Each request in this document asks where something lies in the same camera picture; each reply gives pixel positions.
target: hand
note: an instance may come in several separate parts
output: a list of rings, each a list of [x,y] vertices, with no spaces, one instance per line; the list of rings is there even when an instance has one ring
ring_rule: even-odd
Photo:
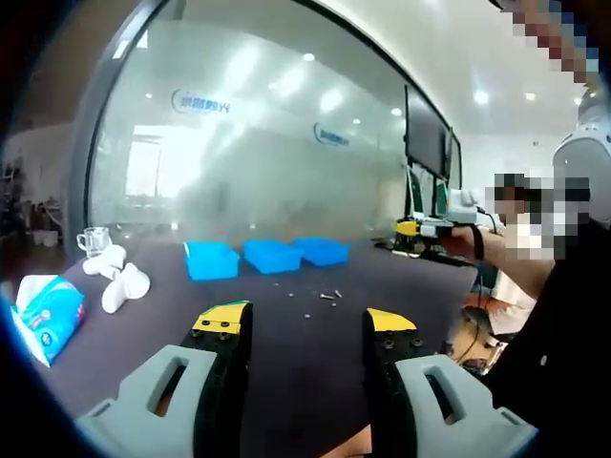
[[[449,255],[475,259],[474,233],[469,226],[454,227],[452,235],[439,240]]]

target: wrist strap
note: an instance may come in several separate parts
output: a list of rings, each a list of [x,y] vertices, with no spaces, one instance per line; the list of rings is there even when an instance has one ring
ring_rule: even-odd
[[[484,238],[474,224],[469,224],[474,233],[474,254],[475,260],[484,260]]]

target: frosted glass partition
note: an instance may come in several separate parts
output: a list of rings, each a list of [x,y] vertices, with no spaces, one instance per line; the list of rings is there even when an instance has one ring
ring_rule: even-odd
[[[402,77],[292,2],[189,0],[180,18],[173,4],[102,116],[91,223],[235,244],[391,233],[406,193]]]

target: glass mug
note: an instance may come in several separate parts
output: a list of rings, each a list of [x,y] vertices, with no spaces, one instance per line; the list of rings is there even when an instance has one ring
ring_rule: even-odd
[[[76,244],[87,254],[87,258],[95,258],[113,242],[108,227],[88,227],[76,236]]]

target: tissue box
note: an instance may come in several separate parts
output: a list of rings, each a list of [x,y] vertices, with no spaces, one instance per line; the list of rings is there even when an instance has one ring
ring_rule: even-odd
[[[11,314],[28,350],[50,367],[85,316],[83,295],[57,275],[28,275]]]

